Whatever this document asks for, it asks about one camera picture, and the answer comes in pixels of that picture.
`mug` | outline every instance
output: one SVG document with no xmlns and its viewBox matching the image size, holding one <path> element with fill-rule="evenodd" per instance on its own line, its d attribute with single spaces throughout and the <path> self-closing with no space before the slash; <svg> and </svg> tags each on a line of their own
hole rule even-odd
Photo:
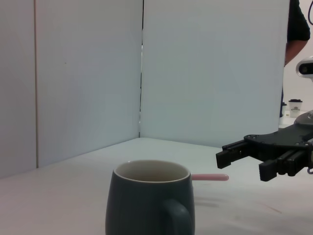
<svg viewBox="0 0 313 235">
<path fill-rule="evenodd" d="M 164 161 L 124 163 L 112 174 L 106 235 L 194 235 L 190 172 Z"/>
</svg>

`cable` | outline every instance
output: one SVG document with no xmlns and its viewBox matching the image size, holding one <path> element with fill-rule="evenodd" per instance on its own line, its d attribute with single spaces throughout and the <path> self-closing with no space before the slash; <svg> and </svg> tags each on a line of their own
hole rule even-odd
<svg viewBox="0 0 313 235">
<path fill-rule="evenodd" d="M 312 6 L 313 6 L 313 1 L 311 2 L 311 5 L 309 7 L 309 15 L 308 15 L 308 19 L 309 19 L 309 22 L 311 25 L 313 25 L 313 22 L 311 21 L 311 9 L 312 9 Z"/>
</svg>

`person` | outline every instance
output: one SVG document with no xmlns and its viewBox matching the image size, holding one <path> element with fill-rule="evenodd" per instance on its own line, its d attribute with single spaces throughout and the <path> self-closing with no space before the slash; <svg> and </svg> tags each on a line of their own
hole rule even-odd
<svg viewBox="0 0 313 235">
<path fill-rule="evenodd" d="M 305 47 L 310 35 L 310 27 L 301 11 L 299 0 L 290 0 L 285 66 Z M 280 117 L 283 116 L 283 98 L 282 90 Z"/>
</svg>

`mug handle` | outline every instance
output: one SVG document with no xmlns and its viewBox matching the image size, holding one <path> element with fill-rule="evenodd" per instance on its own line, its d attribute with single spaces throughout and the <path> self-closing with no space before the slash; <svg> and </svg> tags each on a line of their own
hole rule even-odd
<svg viewBox="0 0 313 235">
<path fill-rule="evenodd" d="M 193 235 L 191 218 L 186 207 L 174 199 L 168 199 L 162 205 L 172 219 L 174 235 Z"/>
</svg>

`camera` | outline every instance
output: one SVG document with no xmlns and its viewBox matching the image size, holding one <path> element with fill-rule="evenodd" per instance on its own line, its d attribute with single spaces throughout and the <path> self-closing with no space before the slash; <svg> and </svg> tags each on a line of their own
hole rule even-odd
<svg viewBox="0 0 313 235">
<path fill-rule="evenodd" d="M 313 78 L 313 56 L 301 60 L 296 67 L 296 72 L 300 77 Z"/>
</svg>

